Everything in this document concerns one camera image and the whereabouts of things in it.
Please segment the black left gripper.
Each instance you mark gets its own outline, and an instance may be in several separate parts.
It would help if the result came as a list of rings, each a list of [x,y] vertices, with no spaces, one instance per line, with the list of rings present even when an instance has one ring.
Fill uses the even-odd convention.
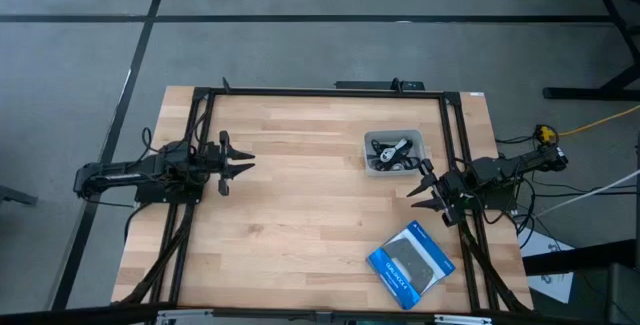
[[[229,164],[229,159],[249,160],[254,159],[255,156],[234,149],[230,145],[229,134],[226,131],[219,133],[219,141],[217,143],[211,141],[205,144],[203,157],[207,171],[219,175],[218,192],[222,196],[229,195],[228,179],[234,179],[242,172],[255,166],[254,163]]]

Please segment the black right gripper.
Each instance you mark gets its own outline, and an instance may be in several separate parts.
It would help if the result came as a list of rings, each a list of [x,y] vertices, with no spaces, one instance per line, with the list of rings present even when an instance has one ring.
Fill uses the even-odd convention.
[[[411,207],[442,211],[442,219],[447,227],[460,223],[465,217],[465,206],[461,202],[466,192],[461,172],[449,171],[437,178],[429,159],[420,162],[419,171],[423,178],[407,196],[412,197],[430,189],[432,198],[413,203]]]

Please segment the grey plastic bin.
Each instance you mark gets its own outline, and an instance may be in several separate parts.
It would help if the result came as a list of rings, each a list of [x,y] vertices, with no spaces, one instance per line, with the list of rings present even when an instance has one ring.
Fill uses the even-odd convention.
[[[370,177],[414,175],[425,157],[419,130],[378,130],[364,135],[365,171]]]

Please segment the blue game controller box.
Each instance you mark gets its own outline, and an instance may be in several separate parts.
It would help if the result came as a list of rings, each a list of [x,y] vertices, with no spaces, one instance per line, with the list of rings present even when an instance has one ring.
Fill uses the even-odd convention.
[[[403,310],[414,308],[456,266],[418,221],[374,250],[367,262]]]

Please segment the black power strip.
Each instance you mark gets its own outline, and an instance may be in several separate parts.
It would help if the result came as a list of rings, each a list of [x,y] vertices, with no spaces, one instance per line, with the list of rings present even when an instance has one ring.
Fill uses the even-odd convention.
[[[337,81],[334,86],[336,89],[351,90],[425,91],[423,82],[400,80],[398,78],[390,81]]]

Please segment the white paper sheet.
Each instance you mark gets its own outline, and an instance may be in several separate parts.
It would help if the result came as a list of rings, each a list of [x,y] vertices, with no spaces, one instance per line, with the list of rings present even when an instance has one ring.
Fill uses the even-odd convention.
[[[523,257],[572,250],[571,246],[529,228],[518,236],[518,241]],[[573,272],[527,276],[528,285],[532,290],[564,304],[569,303],[573,278]]]

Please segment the black furniture piece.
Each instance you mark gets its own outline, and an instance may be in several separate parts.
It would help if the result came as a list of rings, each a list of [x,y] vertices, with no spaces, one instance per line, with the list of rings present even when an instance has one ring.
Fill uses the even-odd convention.
[[[640,240],[628,239],[523,258],[528,275],[607,269],[605,320],[640,325]]]

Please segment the black table stand leg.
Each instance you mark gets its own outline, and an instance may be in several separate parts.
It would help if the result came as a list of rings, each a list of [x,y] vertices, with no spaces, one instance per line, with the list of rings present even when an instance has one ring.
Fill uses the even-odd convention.
[[[603,85],[595,88],[545,87],[542,95],[550,100],[640,101],[640,90],[630,86],[640,81],[640,48],[633,36],[640,36],[640,26],[629,26],[614,0],[601,0],[607,11],[607,22],[622,36],[632,57],[632,64]]]

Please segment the black stand foot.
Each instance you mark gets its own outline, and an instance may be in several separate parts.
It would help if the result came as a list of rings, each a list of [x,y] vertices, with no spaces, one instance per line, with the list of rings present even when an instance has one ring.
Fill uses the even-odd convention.
[[[3,202],[17,202],[23,205],[34,206],[38,198],[24,192],[0,185],[0,204]]]

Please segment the black aluminium table frame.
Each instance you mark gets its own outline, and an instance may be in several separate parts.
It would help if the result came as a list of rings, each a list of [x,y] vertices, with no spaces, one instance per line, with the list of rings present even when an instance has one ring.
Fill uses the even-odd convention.
[[[492,156],[485,99],[459,105],[441,93],[372,95],[309,89],[235,89],[210,101],[209,131],[227,131],[252,168],[221,196],[215,182],[195,208],[178,303],[234,310],[397,310],[368,255],[418,221],[455,271],[431,288],[421,312],[486,306],[482,277],[469,287],[457,229],[415,207],[417,176],[373,178],[364,136],[416,129],[437,172],[457,158]]]

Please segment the silver bracket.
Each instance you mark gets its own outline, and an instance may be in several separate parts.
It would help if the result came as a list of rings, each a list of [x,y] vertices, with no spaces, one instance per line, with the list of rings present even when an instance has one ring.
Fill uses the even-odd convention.
[[[174,309],[157,313],[154,325],[176,325],[178,320],[208,318],[213,316],[212,309]]]
[[[435,314],[435,325],[493,325],[491,318],[451,314]]]

